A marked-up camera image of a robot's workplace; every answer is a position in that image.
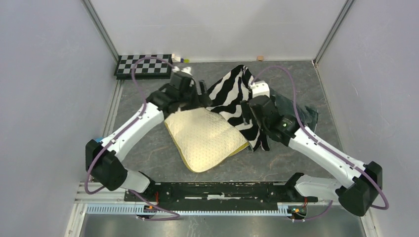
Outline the zebra striped pillowcase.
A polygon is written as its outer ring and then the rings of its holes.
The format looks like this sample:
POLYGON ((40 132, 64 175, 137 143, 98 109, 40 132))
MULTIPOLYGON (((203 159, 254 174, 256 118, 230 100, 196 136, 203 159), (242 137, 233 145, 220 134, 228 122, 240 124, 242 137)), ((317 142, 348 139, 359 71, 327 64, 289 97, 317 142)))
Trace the zebra striped pillowcase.
MULTIPOLYGON (((241 102, 252 98, 249 81, 253 75, 245 65, 238 65, 229 71, 223 78, 218 80, 209 89, 209 97, 212 106, 207 110, 220 114, 227 122, 235 127, 248 141, 252 151, 262 148, 270 151, 267 135, 264 134, 256 121, 246 124, 243 120, 241 102)), ((293 101, 269 87, 271 95, 276 98, 278 111, 285 114, 293 114, 293 101)), ((297 104, 297 111, 301 122, 309 126, 311 130, 316 128, 318 110, 314 107, 301 107, 297 104)))

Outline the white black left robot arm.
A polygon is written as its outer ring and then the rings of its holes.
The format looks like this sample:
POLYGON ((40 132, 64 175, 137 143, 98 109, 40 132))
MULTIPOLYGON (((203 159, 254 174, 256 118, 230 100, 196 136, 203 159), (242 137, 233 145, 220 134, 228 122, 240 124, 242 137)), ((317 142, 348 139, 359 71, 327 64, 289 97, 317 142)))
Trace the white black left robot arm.
POLYGON ((129 151, 152 128, 178 111, 208 107, 212 104, 204 80, 196 80, 184 71, 171 75, 170 82, 152 92, 141 108, 111 135, 90 140, 85 146, 85 168, 109 191, 125 188, 136 191, 143 201, 155 196, 150 178, 123 166, 129 151))

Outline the white pillow with yellow edge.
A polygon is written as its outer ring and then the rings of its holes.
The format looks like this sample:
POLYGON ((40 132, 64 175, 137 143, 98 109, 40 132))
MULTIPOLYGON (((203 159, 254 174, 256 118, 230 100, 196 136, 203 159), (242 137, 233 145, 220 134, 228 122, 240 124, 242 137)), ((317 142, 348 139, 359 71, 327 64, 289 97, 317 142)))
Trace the white pillow with yellow edge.
POLYGON ((249 146, 239 130, 205 108, 176 112, 164 124, 185 166, 195 173, 208 171, 249 146))

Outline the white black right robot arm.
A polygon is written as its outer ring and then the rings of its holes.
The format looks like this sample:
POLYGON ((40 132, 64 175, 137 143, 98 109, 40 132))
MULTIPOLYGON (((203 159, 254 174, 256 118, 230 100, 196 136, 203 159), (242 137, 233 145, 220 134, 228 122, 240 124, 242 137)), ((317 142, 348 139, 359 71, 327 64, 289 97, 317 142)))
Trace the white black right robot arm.
POLYGON ((346 211, 364 216, 374 201, 384 197, 383 168, 375 161, 366 164, 357 160, 315 134, 293 114, 281 114, 273 96, 257 96, 241 101, 245 122, 253 122, 271 140, 281 143, 320 165, 332 178, 295 174, 286 186, 286 197, 299 201, 303 197, 337 201, 346 211))

